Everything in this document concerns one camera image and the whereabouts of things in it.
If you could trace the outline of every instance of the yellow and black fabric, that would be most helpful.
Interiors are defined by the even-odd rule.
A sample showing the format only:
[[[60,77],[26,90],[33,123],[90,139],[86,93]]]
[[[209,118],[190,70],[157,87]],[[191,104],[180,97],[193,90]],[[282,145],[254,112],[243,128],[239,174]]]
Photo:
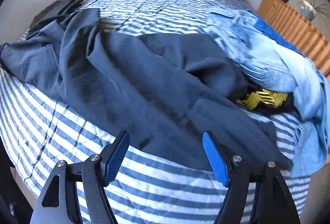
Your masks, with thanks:
[[[263,102],[267,105],[271,105],[274,108],[278,108],[282,105],[283,101],[288,98],[288,93],[268,91],[262,89],[262,91],[255,91],[251,94],[247,94],[246,98],[242,100],[242,103],[247,106],[248,109],[253,110],[257,107],[259,102]]]
[[[248,81],[247,93],[241,98],[241,101],[248,109],[265,116],[296,111],[292,93],[263,89],[259,84],[246,79]]]

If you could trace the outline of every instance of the floor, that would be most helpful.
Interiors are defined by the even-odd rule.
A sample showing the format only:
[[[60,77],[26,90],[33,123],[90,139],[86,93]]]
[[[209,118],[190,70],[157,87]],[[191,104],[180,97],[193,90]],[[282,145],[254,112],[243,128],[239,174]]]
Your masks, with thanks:
[[[31,207],[34,209],[34,206],[37,203],[37,198],[31,193],[31,191],[27,188],[27,186],[24,184],[22,178],[19,176],[19,173],[16,172],[15,168],[10,168],[13,178],[15,179],[17,185],[19,186],[20,190],[24,194],[25,198],[31,205]]]
[[[11,168],[11,171],[20,190],[30,203],[31,207],[34,208],[37,203],[37,198],[34,197],[34,195],[26,187],[16,170]],[[317,214],[322,209],[322,205],[324,205],[324,203],[328,200],[329,196],[330,164],[326,165],[323,169],[313,174],[311,177],[308,197],[306,199],[305,207],[300,218],[301,224],[312,224]]]

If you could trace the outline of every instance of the dark blue garment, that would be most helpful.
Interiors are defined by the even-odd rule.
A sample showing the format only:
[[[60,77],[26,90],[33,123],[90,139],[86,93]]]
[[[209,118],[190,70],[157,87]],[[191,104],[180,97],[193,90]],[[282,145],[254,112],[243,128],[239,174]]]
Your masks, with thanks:
[[[247,162],[292,165],[229,101],[247,82],[208,34],[105,33],[99,9],[83,9],[4,45],[1,64],[102,130],[127,130],[134,148],[184,166],[211,170],[207,130]]]
[[[281,34],[279,34],[277,31],[275,31],[270,25],[268,25],[260,15],[256,16],[258,18],[257,23],[255,23],[254,28],[262,32],[264,35],[266,35],[268,38],[271,38],[272,40],[276,41],[277,44],[288,48],[292,51],[295,51],[296,53],[303,55],[302,52],[300,52],[291,42],[286,41]]]

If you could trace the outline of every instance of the blue towel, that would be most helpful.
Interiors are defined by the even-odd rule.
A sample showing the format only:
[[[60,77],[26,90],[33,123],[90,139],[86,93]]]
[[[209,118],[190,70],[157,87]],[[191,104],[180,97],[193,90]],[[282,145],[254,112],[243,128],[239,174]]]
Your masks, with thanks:
[[[276,41],[277,44],[288,48],[296,53],[303,55],[291,42],[286,41],[278,32],[276,32],[270,25],[268,25],[261,16],[257,16],[258,21],[255,23],[254,28],[262,32],[267,37]]]

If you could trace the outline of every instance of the metal screw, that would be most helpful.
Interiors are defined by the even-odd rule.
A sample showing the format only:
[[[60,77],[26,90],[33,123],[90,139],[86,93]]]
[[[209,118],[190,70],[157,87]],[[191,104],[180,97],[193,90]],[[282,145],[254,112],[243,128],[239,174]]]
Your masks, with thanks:
[[[58,167],[62,167],[63,165],[65,165],[65,163],[66,163],[66,161],[61,160],[61,161],[58,161],[56,165]]]
[[[92,156],[90,156],[90,159],[91,159],[92,161],[97,161],[98,159],[100,159],[100,155],[98,155],[98,154],[93,154]]]
[[[240,162],[242,160],[242,157],[239,155],[234,155],[233,160],[234,160],[234,162]]]
[[[269,161],[267,164],[271,168],[274,168],[276,166],[276,164],[273,161]]]

